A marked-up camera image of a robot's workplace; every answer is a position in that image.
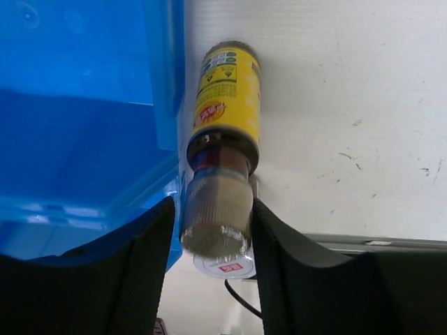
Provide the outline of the front aluminium rail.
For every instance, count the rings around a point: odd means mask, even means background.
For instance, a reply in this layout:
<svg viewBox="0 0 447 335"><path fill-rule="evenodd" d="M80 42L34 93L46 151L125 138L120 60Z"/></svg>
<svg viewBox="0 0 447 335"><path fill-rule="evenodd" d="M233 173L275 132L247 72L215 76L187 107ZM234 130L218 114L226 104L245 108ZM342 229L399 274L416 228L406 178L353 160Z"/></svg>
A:
<svg viewBox="0 0 447 335"><path fill-rule="evenodd" d="M310 234L304 236L330 250L354 255L366 252L446 252L445 241L365 237L343 234Z"/></svg>

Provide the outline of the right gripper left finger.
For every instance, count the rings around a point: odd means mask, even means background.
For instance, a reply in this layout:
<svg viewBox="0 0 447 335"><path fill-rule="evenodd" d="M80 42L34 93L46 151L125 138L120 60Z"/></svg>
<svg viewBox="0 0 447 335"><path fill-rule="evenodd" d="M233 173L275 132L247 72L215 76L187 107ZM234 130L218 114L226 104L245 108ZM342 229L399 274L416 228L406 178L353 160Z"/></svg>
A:
<svg viewBox="0 0 447 335"><path fill-rule="evenodd" d="M1 257L2 334L151 334L175 223L168 197L58 256Z"/></svg>

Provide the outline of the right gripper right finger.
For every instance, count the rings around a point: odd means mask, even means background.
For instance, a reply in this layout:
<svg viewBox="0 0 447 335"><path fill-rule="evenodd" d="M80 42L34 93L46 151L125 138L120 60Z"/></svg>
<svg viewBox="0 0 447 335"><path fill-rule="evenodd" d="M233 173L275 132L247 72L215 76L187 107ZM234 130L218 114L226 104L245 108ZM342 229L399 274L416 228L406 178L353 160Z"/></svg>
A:
<svg viewBox="0 0 447 335"><path fill-rule="evenodd" d="M446 252L350 257L285 224L260 200L252 241L266 334L445 334Z"/></svg>

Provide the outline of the blue three-compartment plastic bin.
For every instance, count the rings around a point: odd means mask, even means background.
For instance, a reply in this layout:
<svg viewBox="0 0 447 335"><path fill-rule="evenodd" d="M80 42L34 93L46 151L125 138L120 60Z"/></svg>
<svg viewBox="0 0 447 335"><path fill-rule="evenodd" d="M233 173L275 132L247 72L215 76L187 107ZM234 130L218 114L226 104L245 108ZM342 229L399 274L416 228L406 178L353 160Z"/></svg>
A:
<svg viewBox="0 0 447 335"><path fill-rule="evenodd" d="M179 193L183 1L1 2L1 253L59 255Z"/></svg>

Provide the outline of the yellow-label brown bottle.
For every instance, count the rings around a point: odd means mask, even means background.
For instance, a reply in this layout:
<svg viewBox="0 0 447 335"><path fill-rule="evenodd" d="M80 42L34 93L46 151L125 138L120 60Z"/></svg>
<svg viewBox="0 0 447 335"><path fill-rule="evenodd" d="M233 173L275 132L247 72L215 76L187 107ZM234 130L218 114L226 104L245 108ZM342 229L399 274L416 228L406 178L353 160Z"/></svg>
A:
<svg viewBox="0 0 447 335"><path fill-rule="evenodd" d="M200 68L186 159L193 177L186 189L180 241L201 258L243 255L251 245L259 160L261 69L256 53L236 40L212 47Z"/></svg>

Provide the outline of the right short red-label jar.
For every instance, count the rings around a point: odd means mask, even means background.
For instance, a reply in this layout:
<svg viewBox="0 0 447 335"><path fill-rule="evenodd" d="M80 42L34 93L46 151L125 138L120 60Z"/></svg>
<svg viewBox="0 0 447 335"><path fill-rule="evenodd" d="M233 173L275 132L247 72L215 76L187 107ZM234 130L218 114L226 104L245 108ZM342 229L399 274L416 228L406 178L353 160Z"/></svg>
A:
<svg viewBox="0 0 447 335"><path fill-rule="evenodd" d="M220 279L249 279L256 275L254 254L249 251L229 259L193 257L193 264L200 272Z"/></svg>

